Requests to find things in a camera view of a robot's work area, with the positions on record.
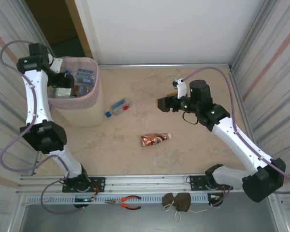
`corrugated metal wall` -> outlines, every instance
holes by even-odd
[[[290,0],[276,1],[233,67],[258,145],[290,174]],[[280,198],[290,218],[290,195]]]
[[[0,1],[0,50],[5,43],[12,40],[37,41],[17,7],[17,3]],[[27,56],[26,44],[11,45],[3,59],[15,65],[19,57]],[[0,63],[0,151],[19,134],[19,127],[24,126],[27,117],[26,93],[20,75]],[[21,169],[33,165],[37,152],[21,140],[5,154],[7,165]],[[0,231],[12,210],[13,196],[21,174],[6,171],[0,166]]]

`wastebasket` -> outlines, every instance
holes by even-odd
[[[58,111],[73,125],[90,127],[104,120],[104,95],[99,76],[98,64],[91,58],[63,58],[60,72],[68,71],[75,76],[77,72],[89,71],[95,76],[93,89],[77,98],[48,98]]]

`blue bottle cap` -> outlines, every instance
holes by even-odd
[[[109,111],[108,111],[108,112],[106,112],[106,113],[105,113],[105,115],[106,115],[107,117],[110,117],[110,116],[112,116],[111,112],[109,112]]]

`marble floor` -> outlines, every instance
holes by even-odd
[[[174,92],[172,80],[195,70],[100,70],[105,110],[125,97],[132,100],[133,106],[118,116],[105,117],[96,127],[75,127],[57,110],[53,113],[54,121],[66,130],[68,147],[89,175],[203,173],[217,163],[244,169],[237,156],[206,127],[185,122],[182,112],[163,113],[156,107],[156,99]],[[221,70],[228,76],[227,69]],[[204,79],[214,102],[231,112],[227,85],[220,73],[202,71],[190,78],[187,85],[195,79]],[[245,130],[237,104],[235,114],[238,126]],[[196,120],[192,114],[186,116],[187,120]],[[165,132],[172,134],[171,140],[151,147],[140,146],[141,135]],[[62,174],[52,160],[37,172],[37,175]]]

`pliers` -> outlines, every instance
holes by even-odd
[[[125,202],[126,200],[129,200],[129,199],[138,199],[138,200],[140,200],[141,197],[131,195],[131,196],[128,196],[128,197],[123,197],[123,198],[121,198],[121,200],[116,200],[116,199],[106,200],[105,203],[108,203],[108,204],[120,204],[121,207],[124,207],[124,208],[129,209],[129,210],[138,210],[138,209],[141,208],[140,206],[137,206],[137,207],[129,206],[129,205],[123,203],[123,202]]]

